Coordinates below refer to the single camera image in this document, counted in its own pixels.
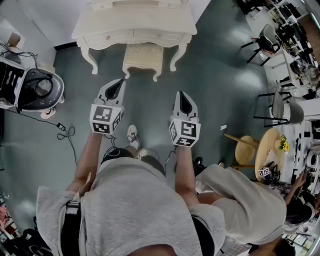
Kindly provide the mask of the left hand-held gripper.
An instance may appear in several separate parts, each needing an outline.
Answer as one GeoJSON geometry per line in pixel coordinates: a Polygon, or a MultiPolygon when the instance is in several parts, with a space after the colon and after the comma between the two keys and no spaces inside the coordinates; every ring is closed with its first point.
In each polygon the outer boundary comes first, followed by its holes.
{"type": "Polygon", "coordinates": [[[89,123],[93,133],[112,135],[122,120],[126,90],[124,78],[105,84],[91,105],[89,123]]]}

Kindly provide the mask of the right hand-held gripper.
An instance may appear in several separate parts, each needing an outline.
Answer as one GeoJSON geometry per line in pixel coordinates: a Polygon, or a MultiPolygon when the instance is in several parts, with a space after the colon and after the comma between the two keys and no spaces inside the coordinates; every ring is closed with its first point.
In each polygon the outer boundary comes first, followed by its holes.
{"type": "Polygon", "coordinates": [[[184,91],[176,93],[168,130],[175,146],[192,148],[199,140],[201,124],[198,118],[198,106],[184,91]]]}

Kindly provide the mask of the cream cushioned stool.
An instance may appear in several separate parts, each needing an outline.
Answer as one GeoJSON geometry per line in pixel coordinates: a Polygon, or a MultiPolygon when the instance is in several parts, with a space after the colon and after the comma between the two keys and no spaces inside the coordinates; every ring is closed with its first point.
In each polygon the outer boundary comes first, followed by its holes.
{"type": "Polygon", "coordinates": [[[129,68],[152,69],[155,71],[153,81],[158,81],[162,74],[164,48],[154,43],[137,43],[126,46],[122,71],[125,79],[129,79],[129,68]]]}

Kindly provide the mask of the cream ornate dressing table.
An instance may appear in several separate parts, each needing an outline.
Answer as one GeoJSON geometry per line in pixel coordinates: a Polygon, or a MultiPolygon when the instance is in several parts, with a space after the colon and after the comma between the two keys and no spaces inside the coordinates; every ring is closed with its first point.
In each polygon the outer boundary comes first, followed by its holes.
{"type": "Polygon", "coordinates": [[[79,15],[71,37],[96,75],[98,64],[91,49],[140,43],[164,48],[177,46],[170,61],[170,70],[174,72],[176,62],[196,34],[191,9],[181,0],[98,0],[79,15]]]}

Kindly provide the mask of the person's left forearm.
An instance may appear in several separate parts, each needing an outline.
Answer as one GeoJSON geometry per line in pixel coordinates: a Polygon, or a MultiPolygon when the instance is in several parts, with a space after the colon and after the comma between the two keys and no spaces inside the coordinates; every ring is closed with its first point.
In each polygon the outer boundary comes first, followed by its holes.
{"type": "Polygon", "coordinates": [[[75,175],[66,191],[73,195],[72,200],[93,190],[98,184],[98,167],[103,135],[91,132],[80,155],[75,175]]]}

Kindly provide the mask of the person's right forearm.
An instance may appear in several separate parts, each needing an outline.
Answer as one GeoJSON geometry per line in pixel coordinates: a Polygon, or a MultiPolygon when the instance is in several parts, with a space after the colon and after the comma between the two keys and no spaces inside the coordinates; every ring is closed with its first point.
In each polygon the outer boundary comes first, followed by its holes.
{"type": "Polygon", "coordinates": [[[192,150],[190,147],[178,146],[176,155],[175,191],[188,207],[197,205],[200,202],[196,196],[192,150]]]}

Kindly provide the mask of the person's right white shoe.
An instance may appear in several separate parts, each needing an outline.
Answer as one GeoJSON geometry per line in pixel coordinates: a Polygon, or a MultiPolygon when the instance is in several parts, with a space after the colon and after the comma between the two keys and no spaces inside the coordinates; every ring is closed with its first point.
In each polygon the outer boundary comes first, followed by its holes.
{"type": "Polygon", "coordinates": [[[149,155],[149,151],[145,148],[141,148],[136,153],[136,159],[142,160],[144,157],[147,157],[149,155]]]}

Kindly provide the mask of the round wooden side table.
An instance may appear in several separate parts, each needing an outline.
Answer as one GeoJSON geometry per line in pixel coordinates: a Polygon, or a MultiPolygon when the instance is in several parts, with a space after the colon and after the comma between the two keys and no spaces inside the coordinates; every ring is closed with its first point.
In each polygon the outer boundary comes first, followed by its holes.
{"type": "Polygon", "coordinates": [[[255,176],[258,181],[261,180],[260,169],[271,162],[278,166],[278,170],[282,174],[286,153],[282,149],[275,147],[279,144],[281,138],[282,133],[278,129],[270,128],[259,141],[254,164],[255,176]]]}

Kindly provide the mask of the idle hand-held gripper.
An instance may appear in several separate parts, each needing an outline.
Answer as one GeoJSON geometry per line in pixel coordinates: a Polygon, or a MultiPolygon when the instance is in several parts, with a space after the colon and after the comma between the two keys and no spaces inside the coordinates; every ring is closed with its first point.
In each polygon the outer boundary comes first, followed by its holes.
{"type": "Polygon", "coordinates": [[[265,185],[270,185],[273,182],[278,181],[281,176],[278,164],[276,164],[274,161],[262,167],[258,172],[259,181],[265,185]]]}

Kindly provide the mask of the black and white backpack box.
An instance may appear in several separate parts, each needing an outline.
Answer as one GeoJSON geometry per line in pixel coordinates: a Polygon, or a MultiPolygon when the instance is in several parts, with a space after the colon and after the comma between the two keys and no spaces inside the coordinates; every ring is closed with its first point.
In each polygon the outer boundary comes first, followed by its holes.
{"type": "Polygon", "coordinates": [[[18,104],[26,69],[20,64],[0,57],[0,108],[9,109],[18,104]]]}

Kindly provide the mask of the yellow flower bunch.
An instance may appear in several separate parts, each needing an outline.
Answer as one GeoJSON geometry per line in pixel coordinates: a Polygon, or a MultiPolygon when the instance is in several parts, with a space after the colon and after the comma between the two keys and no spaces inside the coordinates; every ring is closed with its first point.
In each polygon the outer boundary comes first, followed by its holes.
{"type": "Polygon", "coordinates": [[[290,150],[290,144],[287,140],[287,137],[284,134],[280,136],[280,144],[278,148],[280,150],[283,150],[284,152],[288,152],[290,150]]]}

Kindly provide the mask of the person's grey t-shirt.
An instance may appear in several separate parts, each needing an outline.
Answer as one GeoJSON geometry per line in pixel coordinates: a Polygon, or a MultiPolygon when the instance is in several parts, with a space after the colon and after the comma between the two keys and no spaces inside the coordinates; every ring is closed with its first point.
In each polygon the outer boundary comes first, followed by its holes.
{"type": "Polygon", "coordinates": [[[150,246],[167,246],[176,256],[203,256],[203,249],[215,255],[225,241],[219,208],[187,206],[153,166],[121,157],[103,163],[80,193],[38,189],[37,227],[54,256],[73,256],[61,247],[73,238],[71,231],[61,236],[73,199],[80,202],[80,256],[128,256],[150,246]]]}

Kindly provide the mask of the cluttered white work desk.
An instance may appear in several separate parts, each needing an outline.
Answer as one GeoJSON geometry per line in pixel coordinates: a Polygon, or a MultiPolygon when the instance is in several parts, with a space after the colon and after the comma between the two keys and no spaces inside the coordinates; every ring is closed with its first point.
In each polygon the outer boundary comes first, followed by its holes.
{"type": "Polygon", "coordinates": [[[276,80],[277,86],[281,88],[306,86],[318,90],[320,65],[314,58],[307,32],[297,20],[301,15],[291,3],[282,4],[281,2],[282,0],[239,0],[239,7],[252,21],[261,14],[267,16],[269,20],[262,24],[262,29],[266,24],[272,25],[280,39],[280,51],[273,58],[282,56],[284,61],[273,66],[272,69],[285,66],[287,76],[276,80]]]}

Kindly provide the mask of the black bag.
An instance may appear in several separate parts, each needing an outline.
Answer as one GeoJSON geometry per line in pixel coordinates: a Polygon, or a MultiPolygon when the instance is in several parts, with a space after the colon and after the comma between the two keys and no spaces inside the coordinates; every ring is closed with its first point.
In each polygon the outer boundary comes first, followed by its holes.
{"type": "Polygon", "coordinates": [[[52,250],[44,242],[35,229],[25,229],[23,234],[15,239],[16,256],[53,256],[52,250]]]}

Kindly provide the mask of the grey chair with black frame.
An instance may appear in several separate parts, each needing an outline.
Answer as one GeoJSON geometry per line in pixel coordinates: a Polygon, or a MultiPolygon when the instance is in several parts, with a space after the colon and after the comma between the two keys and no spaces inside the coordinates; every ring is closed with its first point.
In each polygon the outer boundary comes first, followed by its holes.
{"type": "Polygon", "coordinates": [[[275,123],[264,124],[265,128],[271,128],[281,125],[296,125],[301,124],[305,119],[303,108],[296,102],[292,94],[288,91],[273,93],[259,94],[258,98],[261,97],[272,97],[271,108],[272,117],[267,116],[254,116],[254,119],[272,121],[275,123]],[[285,118],[285,102],[288,101],[290,116],[285,118]]]}
{"type": "Polygon", "coordinates": [[[243,49],[253,44],[257,44],[258,48],[253,51],[253,55],[247,60],[247,63],[250,63],[258,53],[262,53],[266,59],[260,65],[261,67],[275,57],[281,49],[281,41],[271,24],[266,24],[258,37],[253,37],[249,43],[242,45],[241,48],[243,49]]]}

